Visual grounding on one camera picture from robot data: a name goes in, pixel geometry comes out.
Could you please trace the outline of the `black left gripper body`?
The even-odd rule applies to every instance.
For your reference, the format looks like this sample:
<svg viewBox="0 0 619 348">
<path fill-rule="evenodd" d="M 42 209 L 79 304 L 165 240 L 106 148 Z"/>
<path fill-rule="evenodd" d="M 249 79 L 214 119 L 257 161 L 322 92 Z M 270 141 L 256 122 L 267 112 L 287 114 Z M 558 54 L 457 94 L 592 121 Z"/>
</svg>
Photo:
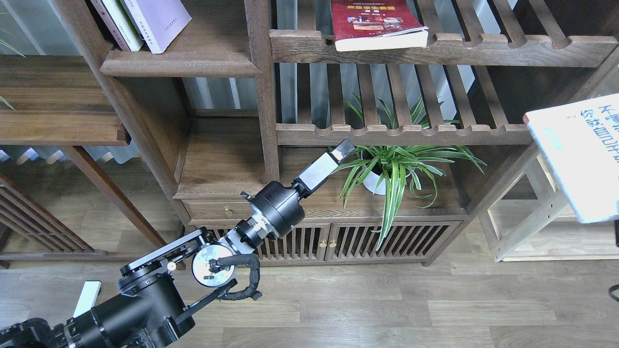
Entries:
<svg viewBox="0 0 619 348">
<path fill-rule="evenodd" d="M 341 162 L 340 152 L 325 152 L 292 181 L 291 187 L 271 181 L 254 197 L 241 192 L 254 211 L 249 220 L 240 222 L 241 239 L 284 238 L 305 216 L 299 201 L 313 194 Z"/>
</svg>

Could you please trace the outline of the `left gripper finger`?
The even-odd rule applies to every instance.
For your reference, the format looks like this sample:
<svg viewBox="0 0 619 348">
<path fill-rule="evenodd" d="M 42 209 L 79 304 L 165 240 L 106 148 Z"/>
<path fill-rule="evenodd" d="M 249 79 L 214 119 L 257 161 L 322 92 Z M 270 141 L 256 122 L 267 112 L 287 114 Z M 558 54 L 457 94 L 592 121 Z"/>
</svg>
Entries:
<svg viewBox="0 0 619 348">
<path fill-rule="evenodd" d="M 334 162 L 343 162 L 352 152 L 354 152 L 355 148 L 356 146 L 349 140 L 343 140 L 331 150 L 331 157 Z"/>
</svg>

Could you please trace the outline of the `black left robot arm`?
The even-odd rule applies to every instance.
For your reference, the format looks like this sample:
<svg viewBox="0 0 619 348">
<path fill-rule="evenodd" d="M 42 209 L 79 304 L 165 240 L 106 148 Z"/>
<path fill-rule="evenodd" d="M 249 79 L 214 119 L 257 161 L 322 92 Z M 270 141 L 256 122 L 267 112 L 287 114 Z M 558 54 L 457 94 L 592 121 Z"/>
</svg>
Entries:
<svg viewBox="0 0 619 348">
<path fill-rule="evenodd" d="M 193 315 L 214 300 L 257 300 L 265 239 L 284 238 L 304 218 L 300 200 L 313 194 L 354 152 L 348 140 L 325 152 L 284 187 L 278 181 L 256 196 L 242 192 L 252 216 L 221 237 L 200 228 L 122 267 L 119 294 L 51 328 L 29 319 L 1 331 L 3 348 L 164 348 L 194 327 Z M 192 257 L 192 274 L 213 292 L 185 305 L 173 282 L 176 263 Z"/>
</svg>

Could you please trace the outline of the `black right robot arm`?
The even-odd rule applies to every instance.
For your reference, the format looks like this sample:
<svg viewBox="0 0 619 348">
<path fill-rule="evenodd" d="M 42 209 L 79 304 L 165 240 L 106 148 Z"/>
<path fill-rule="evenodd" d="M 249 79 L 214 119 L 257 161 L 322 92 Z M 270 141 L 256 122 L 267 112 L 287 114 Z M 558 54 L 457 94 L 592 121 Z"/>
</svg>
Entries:
<svg viewBox="0 0 619 348">
<path fill-rule="evenodd" d="M 615 231 L 615 241 L 616 241 L 615 244 L 616 244 L 616 247 L 619 247 L 619 221 L 615 220 L 613 222 L 613 226 L 614 226 L 614 231 Z M 610 297 L 616 302 L 619 302 L 619 296 L 616 294 L 618 290 L 619 290 L 618 284 L 611 286 L 608 289 L 608 295 L 610 295 Z"/>
</svg>

